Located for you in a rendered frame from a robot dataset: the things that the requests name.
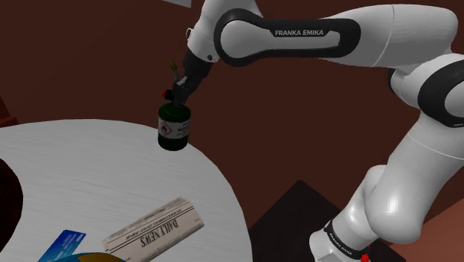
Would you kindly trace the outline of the dark green labelled bottle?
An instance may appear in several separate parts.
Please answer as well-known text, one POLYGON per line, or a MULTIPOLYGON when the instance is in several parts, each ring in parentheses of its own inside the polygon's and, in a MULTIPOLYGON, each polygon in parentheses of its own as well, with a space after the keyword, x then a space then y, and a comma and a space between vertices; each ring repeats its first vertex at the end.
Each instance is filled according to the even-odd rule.
POLYGON ((184 104, 166 103, 158 110, 158 144, 169 151, 187 146, 191 111, 184 104))

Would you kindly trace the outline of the round white table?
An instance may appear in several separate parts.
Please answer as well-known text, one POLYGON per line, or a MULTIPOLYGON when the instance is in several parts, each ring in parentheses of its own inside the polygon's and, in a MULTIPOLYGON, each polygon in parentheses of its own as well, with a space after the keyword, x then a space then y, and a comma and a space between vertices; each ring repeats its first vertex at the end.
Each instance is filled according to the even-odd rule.
POLYGON ((68 229, 85 234, 79 252, 177 197, 204 227, 153 262, 252 262, 235 193, 200 150, 170 152, 154 128, 123 121, 60 120, 0 128, 0 159, 18 176, 21 219, 0 262, 38 262, 68 229))

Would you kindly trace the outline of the folded newspaper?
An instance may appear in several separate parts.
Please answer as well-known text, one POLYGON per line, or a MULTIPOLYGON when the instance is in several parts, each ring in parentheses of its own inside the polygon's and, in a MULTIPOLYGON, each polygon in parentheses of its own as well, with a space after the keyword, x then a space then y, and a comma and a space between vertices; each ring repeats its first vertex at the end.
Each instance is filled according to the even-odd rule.
POLYGON ((102 240, 105 252, 125 262, 150 262, 189 237, 204 223, 180 196, 102 240))

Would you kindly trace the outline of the dark robot stand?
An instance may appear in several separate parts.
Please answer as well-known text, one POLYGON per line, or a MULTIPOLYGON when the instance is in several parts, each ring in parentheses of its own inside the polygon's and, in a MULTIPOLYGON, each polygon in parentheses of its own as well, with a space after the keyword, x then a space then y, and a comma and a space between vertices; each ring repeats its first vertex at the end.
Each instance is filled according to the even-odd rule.
POLYGON ((299 180, 248 230, 253 262, 315 262, 311 233, 340 209, 299 180))

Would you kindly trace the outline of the blue and yellow round object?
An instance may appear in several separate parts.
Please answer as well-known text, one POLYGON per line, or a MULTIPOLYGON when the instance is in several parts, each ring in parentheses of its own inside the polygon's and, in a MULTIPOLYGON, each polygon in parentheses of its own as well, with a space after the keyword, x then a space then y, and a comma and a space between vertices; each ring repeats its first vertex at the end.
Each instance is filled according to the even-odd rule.
POLYGON ((54 262, 125 262, 125 260, 104 252, 87 252, 60 258, 54 262))

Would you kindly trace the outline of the blue card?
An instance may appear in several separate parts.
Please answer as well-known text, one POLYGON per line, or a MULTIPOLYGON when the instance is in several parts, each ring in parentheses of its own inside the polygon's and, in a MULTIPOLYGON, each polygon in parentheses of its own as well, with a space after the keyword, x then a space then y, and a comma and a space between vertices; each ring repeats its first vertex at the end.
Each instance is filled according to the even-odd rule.
POLYGON ((72 255, 85 236, 86 233, 63 230, 37 262, 54 262, 72 255))

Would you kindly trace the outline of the dark red rounded object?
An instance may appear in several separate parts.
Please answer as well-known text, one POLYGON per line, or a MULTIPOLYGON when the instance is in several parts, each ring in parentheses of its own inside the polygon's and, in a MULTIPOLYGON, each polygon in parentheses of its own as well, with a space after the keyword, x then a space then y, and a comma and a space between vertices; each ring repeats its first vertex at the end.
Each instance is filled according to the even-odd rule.
POLYGON ((7 245, 22 215, 23 193, 17 175, 0 159, 0 252, 7 245))

